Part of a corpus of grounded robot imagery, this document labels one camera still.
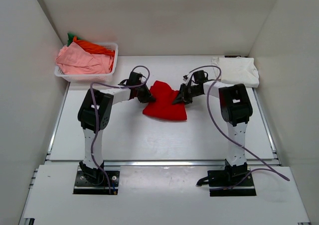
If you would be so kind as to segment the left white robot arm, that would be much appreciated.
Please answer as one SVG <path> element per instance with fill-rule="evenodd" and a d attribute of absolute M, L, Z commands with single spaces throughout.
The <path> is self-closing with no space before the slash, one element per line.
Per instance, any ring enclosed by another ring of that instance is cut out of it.
<path fill-rule="evenodd" d="M 148 77 L 132 71 L 127 79 L 116 86 L 101 82 L 91 83 L 77 118 L 85 137 L 85 156 L 79 166 L 84 177 L 93 186 L 100 186 L 104 182 L 111 184 L 104 170 L 102 134 L 109 123 L 112 106 L 134 98 L 140 103 L 155 102 L 147 87 L 147 80 Z"/>

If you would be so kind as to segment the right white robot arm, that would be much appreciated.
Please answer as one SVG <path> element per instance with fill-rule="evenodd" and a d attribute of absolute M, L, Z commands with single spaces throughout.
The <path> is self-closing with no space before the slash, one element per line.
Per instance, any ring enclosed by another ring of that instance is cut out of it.
<path fill-rule="evenodd" d="M 193 98 L 206 95 L 207 99 L 219 99 L 220 111 L 227 124 L 228 157 L 225 167 L 221 171 L 209 172 L 207 177 L 200 179 L 197 186 L 208 184 L 210 181 L 221 181 L 221 186 L 236 185 L 248 174 L 247 159 L 245 156 L 245 134 L 253 109 L 243 84 L 229 85 L 209 79 L 208 73 L 199 70 L 183 77 L 184 83 L 174 101 L 175 104 L 190 104 Z"/>

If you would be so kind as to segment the red t shirt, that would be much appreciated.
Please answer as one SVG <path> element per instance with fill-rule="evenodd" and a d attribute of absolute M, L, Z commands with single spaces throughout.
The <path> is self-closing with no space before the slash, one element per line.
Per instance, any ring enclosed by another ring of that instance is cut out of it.
<path fill-rule="evenodd" d="M 148 103 L 143 110 L 144 115 L 169 121 L 187 120 L 185 105 L 173 104 L 178 95 L 177 90 L 173 90 L 165 82 L 155 81 L 150 88 L 150 92 L 156 101 Z"/>

